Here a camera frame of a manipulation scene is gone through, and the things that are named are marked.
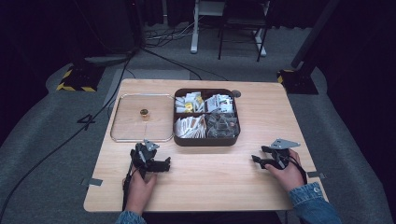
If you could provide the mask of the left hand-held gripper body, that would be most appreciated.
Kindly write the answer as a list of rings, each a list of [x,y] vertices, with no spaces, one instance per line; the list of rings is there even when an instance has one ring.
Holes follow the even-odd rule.
[[[158,162],[154,160],[157,149],[160,146],[145,139],[143,143],[137,143],[131,150],[131,166],[145,178],[146,172],[158,172]]]

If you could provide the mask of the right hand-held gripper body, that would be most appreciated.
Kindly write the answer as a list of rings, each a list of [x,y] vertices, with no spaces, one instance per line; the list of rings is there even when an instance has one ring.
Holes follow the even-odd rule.
[[[289,164],[290,148],[299,147],[301,144],[282,138],[277,138],[270,146],[270,153],[275,160],[277,169],[285,169]]]

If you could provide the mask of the person's right hand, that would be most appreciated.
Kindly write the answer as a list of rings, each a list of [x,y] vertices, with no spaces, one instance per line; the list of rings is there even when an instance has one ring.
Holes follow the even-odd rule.
[[[284,170],[278,170],[271,164],[265,165],[266,170],[270,172],[286,192],[304,185],[304,178],[300,172],[301,163],[299,155],[290,149],[290,156],[291,161]]]

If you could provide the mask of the person's left hand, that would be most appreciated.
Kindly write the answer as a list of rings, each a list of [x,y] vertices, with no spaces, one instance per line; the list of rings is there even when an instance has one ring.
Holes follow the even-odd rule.
[[[142,215],[146,205],[149,203],[156,182],[156,173],[152,174],[149,180],[146,181],[139,172],[135,172],[132,175],[132,180],[129,185],[129,193],[124,211]]]

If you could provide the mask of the clear lid with gold knob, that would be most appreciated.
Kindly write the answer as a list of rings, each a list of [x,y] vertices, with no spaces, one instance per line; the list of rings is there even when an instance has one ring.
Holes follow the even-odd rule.
[[[165,93],[123,94],[110,129],[116,142],[166,142],[173,137],[174,98]]]

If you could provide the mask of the pile of white brown packets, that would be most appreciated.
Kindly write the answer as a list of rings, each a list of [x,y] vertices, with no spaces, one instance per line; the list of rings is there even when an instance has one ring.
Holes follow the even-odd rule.
[[[174,133],[179,138],[205,138],[205,116],[179,118],[174,124]]]

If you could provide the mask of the dark brown divided box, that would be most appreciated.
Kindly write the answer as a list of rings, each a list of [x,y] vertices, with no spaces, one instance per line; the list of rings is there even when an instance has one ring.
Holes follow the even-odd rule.
[[[175,92],[175,98],[177,96],[185,96],[189,92],[199,91],[202,94],[204,101],[215,94],[225,94],[229,95],[233,99],[233,113],[238,118],[237,108],[235,99],[231,91],[226,89],[179,89]],[[205,117],[212,113],[207,113],[206,111],[201,113],[177,113],[176,109],[174,109],[174,124],[179,118],[186,117],[198,117],[204,115]],[[236,143],[239,134],[235,138],[209,138],[206,136],[205,138],[179,138],[174,133],[174,140],[179,146],[183,147],[228,147],[232,146]]]

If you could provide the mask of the pile of clear packets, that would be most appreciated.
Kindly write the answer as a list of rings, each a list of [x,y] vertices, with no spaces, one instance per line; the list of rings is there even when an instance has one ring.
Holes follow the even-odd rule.
[[[205,117],[209,138],[235,138],[240,134],[235,113],[212,113]]]

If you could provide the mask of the pile of white yellow packets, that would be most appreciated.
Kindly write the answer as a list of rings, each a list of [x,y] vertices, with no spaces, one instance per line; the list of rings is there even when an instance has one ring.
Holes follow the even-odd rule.
[[[177,113],[201,113],[205,111],[205,101],[199,91],[189,92],[175,98]]]

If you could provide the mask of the pile of white black packets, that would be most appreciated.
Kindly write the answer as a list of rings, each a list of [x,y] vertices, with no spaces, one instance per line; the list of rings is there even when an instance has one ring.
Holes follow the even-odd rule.
[[[233,113],[233,99],[229,95],[215,94],[205,100],[207,113]]]

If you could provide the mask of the black yellow striped stand base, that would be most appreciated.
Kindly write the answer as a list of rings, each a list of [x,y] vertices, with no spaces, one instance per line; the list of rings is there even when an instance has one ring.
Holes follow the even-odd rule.
[[[314,81],[300,71],[282,69],[276,72],[276,80],[287,94],[318,94]]]
[[[98,90],[99,82],[105,71],[104,67],[88,65],[85,67],[70,66],[58,84],[57,91],[87,91]]]

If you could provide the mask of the black slanted stand pole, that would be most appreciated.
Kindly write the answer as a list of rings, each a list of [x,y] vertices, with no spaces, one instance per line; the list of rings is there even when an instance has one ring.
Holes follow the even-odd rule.
[[[301,45],[294,59],[291,61],[290,65],[293,68],[298,68],[300,63],[304,60],[310,48],[314,45],[315,40],[318,38],[320,31],[325,26],[326,22],[330,16],[335,11],[340,0],[329,0],[326,7],[323,9],[322,13],[318,17],[315,25],[313,26],[311,32],[305,39],[304,43]]]

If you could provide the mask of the black chair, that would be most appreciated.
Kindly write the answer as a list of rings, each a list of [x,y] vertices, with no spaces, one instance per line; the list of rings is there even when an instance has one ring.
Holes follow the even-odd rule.
[[[258,31],[262,29],[263,44],[269,28],[265,13],[267,0],[225,0],[219,25],[219,53],[221,59],[222,47],[226,42],[236,43],[236,40],[225,39],[226,30]],[[258,52],[257,62],[261,59]]]

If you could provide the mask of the white desk frame leg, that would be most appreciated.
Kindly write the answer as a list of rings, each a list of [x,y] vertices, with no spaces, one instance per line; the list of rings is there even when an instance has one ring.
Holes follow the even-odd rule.
[[[199,37],[199,2],[200,0],[194,0],[194,10],[193,10],[193,30],[191,36],[191,53],[195,54],[198,52],[198,37]]]
[[[258,31],[253,31],[253,36],[254,36],[254,40],[258,49],[258,52],[260,53],[261,57],[265,57],[267,55],[267,52],[265,50],[265,47],[263,45],[263,33],[262,33],[262,29],[259,29]]]

